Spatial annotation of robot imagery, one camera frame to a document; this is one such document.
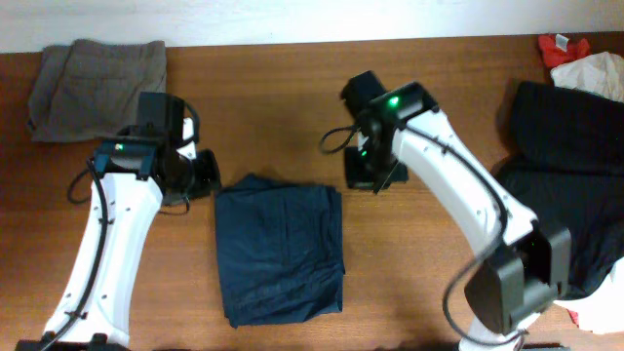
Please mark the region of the navy blue shorts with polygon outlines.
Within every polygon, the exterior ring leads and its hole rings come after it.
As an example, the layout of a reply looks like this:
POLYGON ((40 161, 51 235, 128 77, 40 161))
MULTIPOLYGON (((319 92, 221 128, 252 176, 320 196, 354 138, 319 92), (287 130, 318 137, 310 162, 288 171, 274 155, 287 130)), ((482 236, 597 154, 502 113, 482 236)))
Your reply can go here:
POLYGON ((214 202, 217 268, 231 327, 303 323, 343 309, 342 196, 247 175, 214 202))

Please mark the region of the black shorts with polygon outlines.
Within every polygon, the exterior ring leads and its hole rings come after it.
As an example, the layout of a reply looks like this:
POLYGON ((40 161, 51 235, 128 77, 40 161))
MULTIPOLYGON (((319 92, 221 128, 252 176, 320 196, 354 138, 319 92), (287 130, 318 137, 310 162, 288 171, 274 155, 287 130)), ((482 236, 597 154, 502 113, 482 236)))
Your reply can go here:
POLYGON ((587 92, 520 83, 509 132, 530 162, 563 172, 623 175, 623 103, 587 92))

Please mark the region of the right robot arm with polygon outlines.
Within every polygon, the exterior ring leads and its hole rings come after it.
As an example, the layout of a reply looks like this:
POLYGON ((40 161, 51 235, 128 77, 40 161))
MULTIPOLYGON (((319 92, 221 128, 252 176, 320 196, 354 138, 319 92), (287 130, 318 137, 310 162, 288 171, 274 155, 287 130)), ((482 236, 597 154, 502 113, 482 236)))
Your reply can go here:
POLYGON ((571 236, 543 223, 511 195, 464 145, 448 116, 418 83, 386 90, 370 71, 341 94, 358 146, 345 155, 348 187, 377 193, 413 172, 435 195, 469 243, 474 257, 448 283, 449 297, 467 278, 475 315, 469 330, 450 326, 461 350, 520 350, 528 327, 567 291, 571 236))

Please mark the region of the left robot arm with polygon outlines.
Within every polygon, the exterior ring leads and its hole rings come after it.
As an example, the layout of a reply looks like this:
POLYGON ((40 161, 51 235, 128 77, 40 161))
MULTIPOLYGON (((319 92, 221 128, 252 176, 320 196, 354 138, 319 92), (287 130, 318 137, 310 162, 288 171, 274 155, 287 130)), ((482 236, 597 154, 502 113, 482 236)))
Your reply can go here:
POLYGON ((197 150, 199 121, 129 126, 87 161, 91 200, 69 280, 42 336, 18 350, 127 350, 130 307, 147 234, 163 208, 220 186, 211 150, 197 150))

